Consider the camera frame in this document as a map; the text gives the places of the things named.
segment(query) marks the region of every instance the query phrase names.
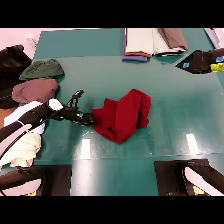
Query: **dark red crumpled cloth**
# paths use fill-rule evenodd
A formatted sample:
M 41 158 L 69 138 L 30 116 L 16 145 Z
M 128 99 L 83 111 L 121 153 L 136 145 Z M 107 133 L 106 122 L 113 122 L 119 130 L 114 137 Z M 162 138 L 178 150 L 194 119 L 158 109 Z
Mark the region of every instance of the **dark red crumpled cloth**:
M 103 108 L 92 109 L 96 119 L 93 128 L 106 139 L 121 144 L 137 127 L 148 125 L 151 103 L 152 98 L 137 89 L 132 89 L 119 102 L 106 98 Z

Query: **green cloth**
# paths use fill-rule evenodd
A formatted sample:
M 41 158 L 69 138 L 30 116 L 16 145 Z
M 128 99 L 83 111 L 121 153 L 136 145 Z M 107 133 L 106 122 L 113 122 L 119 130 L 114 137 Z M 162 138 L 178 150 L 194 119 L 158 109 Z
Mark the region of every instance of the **green cloth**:
M 58 78 L 63 74 L 64 70 L 61 65 L 55 59 L 49 59 L 47 61 L 35 61 L 22 72 L 19 79 Z

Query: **yellow label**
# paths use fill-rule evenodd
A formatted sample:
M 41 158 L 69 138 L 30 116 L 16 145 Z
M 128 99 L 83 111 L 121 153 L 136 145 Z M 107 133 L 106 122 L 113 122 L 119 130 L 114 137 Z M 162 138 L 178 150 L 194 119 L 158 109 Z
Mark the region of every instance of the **yellow label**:
M 211 69 L 213 72 L 223 72 L 224 71 L 224 63 L 211 64 Z
M 34 191 L 33 193 L 27 194 L 26 196 L 36 196 L 36 195 L 37 195 L 37 193 L 36 193 L 36 191 Z
M 198 188 L 197 186 L 193 187 L 195 195 L 204 194 L 205 192 Z

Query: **red cloth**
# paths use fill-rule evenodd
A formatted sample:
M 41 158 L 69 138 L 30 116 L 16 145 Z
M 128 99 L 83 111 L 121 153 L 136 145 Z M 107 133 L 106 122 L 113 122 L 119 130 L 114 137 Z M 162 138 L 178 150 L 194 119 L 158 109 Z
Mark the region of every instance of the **red cloth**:
M 93 109 L 96 123 L 93 128 L 106 139 L 121 144 L 135 133 L 137 127 L 146 127 L 152 98 L 132 89 L 119 102 L 105 99 L 104 108 Z

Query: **teal tabletop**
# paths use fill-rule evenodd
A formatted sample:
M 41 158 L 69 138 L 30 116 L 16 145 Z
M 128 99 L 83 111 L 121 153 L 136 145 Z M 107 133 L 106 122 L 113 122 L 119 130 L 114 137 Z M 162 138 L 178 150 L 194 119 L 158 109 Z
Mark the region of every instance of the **teal tabletop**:
M 123 62 L 123 29 L 43 32 L 36 60 L 55 58 L 65 76 L 57 98 L 83 89 L 80 110 L 103 107 L 132 88 L 152 97 L 150 123 L 118 145 L 93 128 L 51 120 L 35 164 L 73 164 L 71 195 L 158 195 L 154 161 L 208 158 L 224 174 L 224 74 L 192 75 L 175 67 L 213 46 L 202 28 L 183 28 L 181 56 Z

